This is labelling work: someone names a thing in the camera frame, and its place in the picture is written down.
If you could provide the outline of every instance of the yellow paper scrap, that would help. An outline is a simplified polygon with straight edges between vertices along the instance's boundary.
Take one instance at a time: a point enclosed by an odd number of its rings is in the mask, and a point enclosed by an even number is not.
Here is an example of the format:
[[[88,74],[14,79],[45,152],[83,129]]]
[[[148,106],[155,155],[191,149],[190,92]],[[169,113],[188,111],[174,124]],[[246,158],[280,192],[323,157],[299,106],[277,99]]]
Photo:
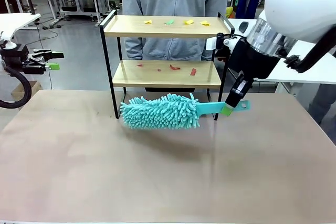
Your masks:
[[[194,21],[192,19],[184,22],[185,25],[191,25],[193,23],[194,23]]]
[[[210,23],[208,23],[208,21],[205,20],[205,21],[202,21],[202,22],[201,22],[201,25],[203,25],[203,26],[209,26]]]

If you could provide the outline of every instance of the red paper scrap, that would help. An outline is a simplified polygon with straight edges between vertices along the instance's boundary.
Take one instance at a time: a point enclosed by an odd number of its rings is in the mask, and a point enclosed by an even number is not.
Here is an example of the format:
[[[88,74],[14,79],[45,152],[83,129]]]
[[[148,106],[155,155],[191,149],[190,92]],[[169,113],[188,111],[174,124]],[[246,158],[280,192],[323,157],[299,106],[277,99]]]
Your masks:
[[[173,67],[172,65],[170,65],[169,66],[171,69],[173,69],[173,70],[180,70],[181,68],[179,68],[179,67]]]
[[[191,76],[194,76],[194,75],[196,74],[196,71],[197,71],[196,68],[193,68],[193,70],[191,70],[190,75],[191,75]]]

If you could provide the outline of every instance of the brown tabletop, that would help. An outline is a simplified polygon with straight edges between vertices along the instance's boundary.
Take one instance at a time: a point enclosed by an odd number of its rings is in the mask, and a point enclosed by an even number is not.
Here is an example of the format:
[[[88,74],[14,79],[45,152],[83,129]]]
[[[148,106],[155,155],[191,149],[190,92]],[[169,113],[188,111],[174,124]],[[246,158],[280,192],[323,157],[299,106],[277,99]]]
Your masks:
[[[109,92],[39,91],[0,135],[0,219],[336,222],[335,146],[290,95],[246,98],[198,129],[140,131]]]

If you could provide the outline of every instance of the gray floor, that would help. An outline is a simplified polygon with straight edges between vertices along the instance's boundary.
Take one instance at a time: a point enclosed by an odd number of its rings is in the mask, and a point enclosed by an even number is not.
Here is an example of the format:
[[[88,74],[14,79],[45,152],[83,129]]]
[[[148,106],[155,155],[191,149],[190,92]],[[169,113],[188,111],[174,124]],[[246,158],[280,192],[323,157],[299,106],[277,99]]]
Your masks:
[[[37,4],[37,12],[42,14],[41,21],[48,21],[52,15],[47,0],[33,0]],[[51,30],[40,30],[41,39],[53,37],[56,38],[42,41],[44,48],[53,51],[64,52],[65,59],[51,60],[50,62],[58,62],[60,70],[51,71],[53,89],[74,89],[74,90],[109,90],[106,65],[103,56],[103,49],[99,28],[95,27],[95,23],[86,17],[83,19],[72,18],[71,21],[61,21],[62,27]],[[16,33],[15,39],[19,43],[28,44],[38,41],[38,31],[20,30]],[[107,38],[109,49],[109,58],[112,73],[115,72],[119,63],[117,41],[114,38]],[[28,45],[29,49],[41,48],[40,42]],[[122,44],[123,55],[126,56],[124,45]],[[218,71],[223,69],[221,62],[216,62]],[[18,82],[8,76],[0,76],[0,92],[1,99],[10,101],[12,97],[10,92],[18,85]],[[45,73],[42,76],[27,76],[29,80],[38,80],[44,89],[50,89],[49,75]],[[229,91],[234,83],[234,78],[228,74],[225,85],[225,92]],[[274,92],[274,87],[260,87],[260,92]],[[256,85],[251,92],[259,92],[259,85]]]

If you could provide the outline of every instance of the gray hoodie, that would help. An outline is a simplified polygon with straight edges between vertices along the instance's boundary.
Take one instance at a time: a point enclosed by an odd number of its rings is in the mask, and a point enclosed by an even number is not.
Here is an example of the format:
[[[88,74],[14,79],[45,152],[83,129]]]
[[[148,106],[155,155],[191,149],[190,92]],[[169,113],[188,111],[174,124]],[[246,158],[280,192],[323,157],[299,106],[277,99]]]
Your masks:
[[[123,0],[124,15],[217,17],[227,0]],[[203,39],[127,38],[129,59],[211,60]]]

